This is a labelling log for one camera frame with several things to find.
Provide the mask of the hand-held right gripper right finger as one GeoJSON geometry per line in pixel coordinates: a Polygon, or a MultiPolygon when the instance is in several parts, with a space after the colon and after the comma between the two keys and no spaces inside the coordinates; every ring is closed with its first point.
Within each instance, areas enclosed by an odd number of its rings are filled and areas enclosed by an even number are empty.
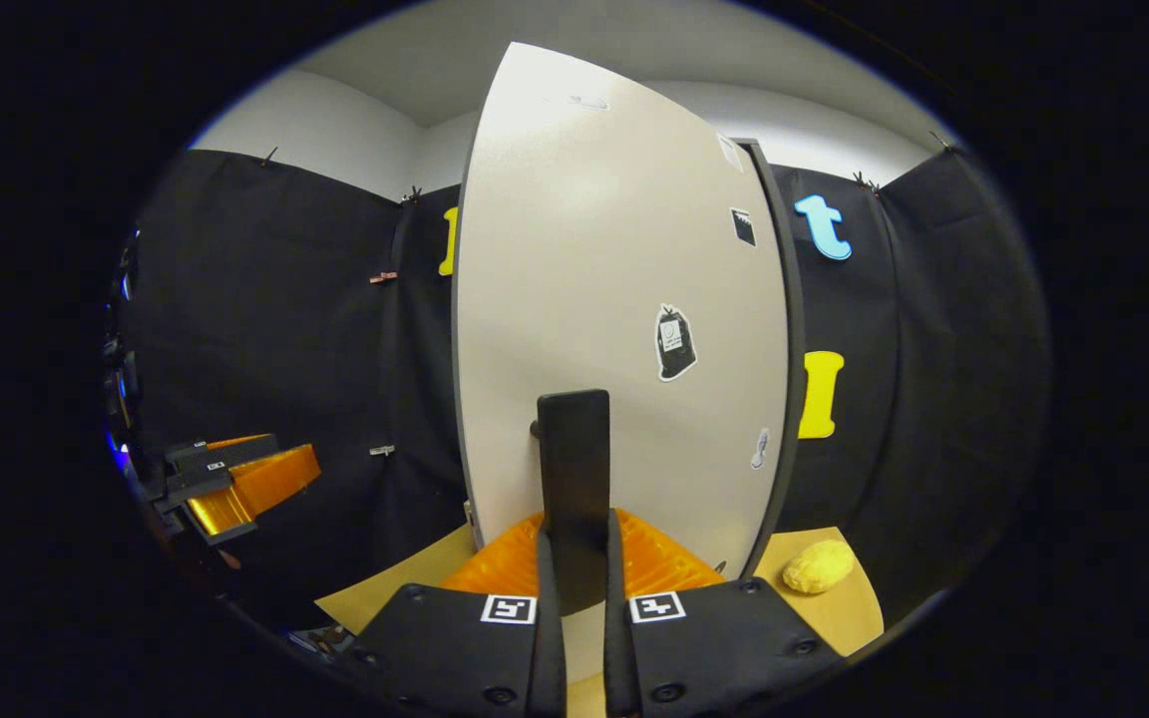
{"type": "Polygon", "coordinates": [[[724,580],[624,510],[606,528],[611,717],[768,717],[845,657],[761,577],[724,580]]]}

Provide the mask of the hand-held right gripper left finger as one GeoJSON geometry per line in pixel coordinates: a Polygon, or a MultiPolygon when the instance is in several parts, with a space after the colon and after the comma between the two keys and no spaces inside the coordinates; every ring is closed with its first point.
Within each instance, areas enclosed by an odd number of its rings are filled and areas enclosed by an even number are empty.
{"type": "Polygon", "coordinates": [[[563,717],[566,664],[543,514],[446,580],[402,582],[350,648],[350,681],[388,717],[563,717]]]}

